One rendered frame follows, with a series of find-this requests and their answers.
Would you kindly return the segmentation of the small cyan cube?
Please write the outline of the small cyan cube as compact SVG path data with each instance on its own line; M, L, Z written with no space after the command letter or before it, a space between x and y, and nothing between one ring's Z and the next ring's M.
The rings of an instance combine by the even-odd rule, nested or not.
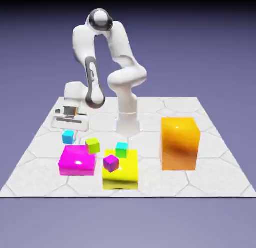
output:
M65 145L73 145L76 141L76 132L74 130L65 130L62 133L62 142Z

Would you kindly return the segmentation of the small purple cube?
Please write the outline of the small purple cube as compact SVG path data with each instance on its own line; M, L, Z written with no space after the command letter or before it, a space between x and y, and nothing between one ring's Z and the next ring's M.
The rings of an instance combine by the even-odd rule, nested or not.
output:
M108 172L112 173L119 169L119 158L115 155L110 154L103 159L103 166Z

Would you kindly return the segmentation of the large magenta box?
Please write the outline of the large magenta box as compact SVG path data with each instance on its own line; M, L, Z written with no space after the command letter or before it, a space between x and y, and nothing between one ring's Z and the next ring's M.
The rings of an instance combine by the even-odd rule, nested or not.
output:
M66 145L58 166L61 176L93 176L96 155L89 154L85 145Z

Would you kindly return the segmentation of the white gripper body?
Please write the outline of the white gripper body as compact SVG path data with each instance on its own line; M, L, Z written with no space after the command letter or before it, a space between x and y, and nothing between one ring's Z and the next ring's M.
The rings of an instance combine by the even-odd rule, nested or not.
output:
M63 130L86 132L89 129L89 120L84 115L56 114L51 122L51 127Z

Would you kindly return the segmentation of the small lime green cube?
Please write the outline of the small lime green cube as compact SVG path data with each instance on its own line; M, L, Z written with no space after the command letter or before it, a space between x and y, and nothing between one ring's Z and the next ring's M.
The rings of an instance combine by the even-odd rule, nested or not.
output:
M85 140L87 152L94 155L100 152L100 142L97 138L88 138Z

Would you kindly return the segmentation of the large orange box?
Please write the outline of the large orange box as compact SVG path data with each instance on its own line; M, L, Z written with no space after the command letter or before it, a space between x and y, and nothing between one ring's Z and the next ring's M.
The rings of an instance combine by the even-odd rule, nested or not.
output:
M160 161L163 171L196 169L201 132L192 117L163 117Z

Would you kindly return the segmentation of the large yellow box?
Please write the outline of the large yellow box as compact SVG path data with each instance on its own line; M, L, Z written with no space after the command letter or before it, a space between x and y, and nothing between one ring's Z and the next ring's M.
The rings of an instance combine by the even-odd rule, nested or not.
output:
M138 152L129 149L127 158L119 159L119 168L109 172L102 167L102 185L104 190L137 190L139 183Z

